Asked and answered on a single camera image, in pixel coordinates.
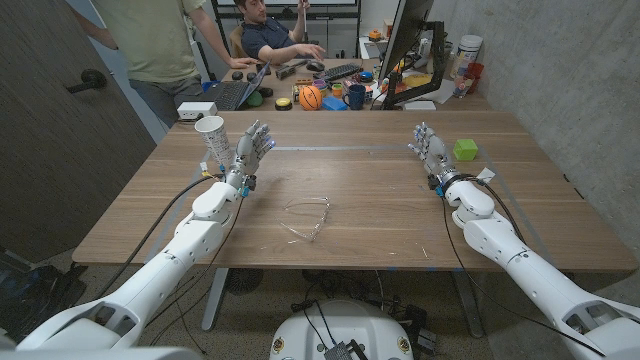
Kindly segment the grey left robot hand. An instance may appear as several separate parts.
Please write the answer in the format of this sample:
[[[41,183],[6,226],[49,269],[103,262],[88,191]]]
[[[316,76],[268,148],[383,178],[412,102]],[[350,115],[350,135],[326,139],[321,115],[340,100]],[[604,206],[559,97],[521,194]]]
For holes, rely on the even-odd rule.
[[[226,184],[238,190],[247,177],[255,174],[261,159],[275,146],[269,132],[267,124],[256,120],[239,138],[235,158],[226,173]]]

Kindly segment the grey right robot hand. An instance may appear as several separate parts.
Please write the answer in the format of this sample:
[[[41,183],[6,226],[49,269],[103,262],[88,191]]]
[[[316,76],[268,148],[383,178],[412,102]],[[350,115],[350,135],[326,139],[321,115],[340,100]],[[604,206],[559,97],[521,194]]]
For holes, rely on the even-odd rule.
[[[440,188],[445,192],[449,186],[461,179],[461,175],[455,168],[443,140],[426,123],[417,125],[413,135],[414,142],[408,147],[422,161],[429,188]]]

